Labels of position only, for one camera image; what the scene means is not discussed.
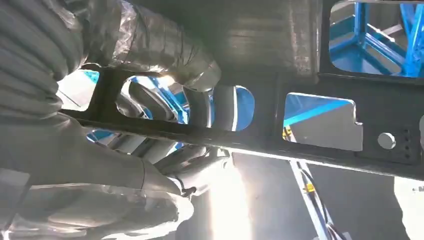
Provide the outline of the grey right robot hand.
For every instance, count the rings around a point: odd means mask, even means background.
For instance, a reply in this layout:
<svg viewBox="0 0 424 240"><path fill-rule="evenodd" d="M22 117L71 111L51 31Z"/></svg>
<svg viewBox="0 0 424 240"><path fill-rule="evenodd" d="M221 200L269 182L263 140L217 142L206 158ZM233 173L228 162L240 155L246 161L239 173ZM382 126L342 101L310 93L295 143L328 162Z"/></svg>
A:
<svg viewBox="0 0 424 240"><path fill-rule="evenodd" d="M151 139L132 155L93 143L61 112L59 81L94 63L170 74L208 127L207 92L221 69L203 42L161 14L125 0L0 3L0 234L3 240L152 239L194 211L229 155Z"/></svg>

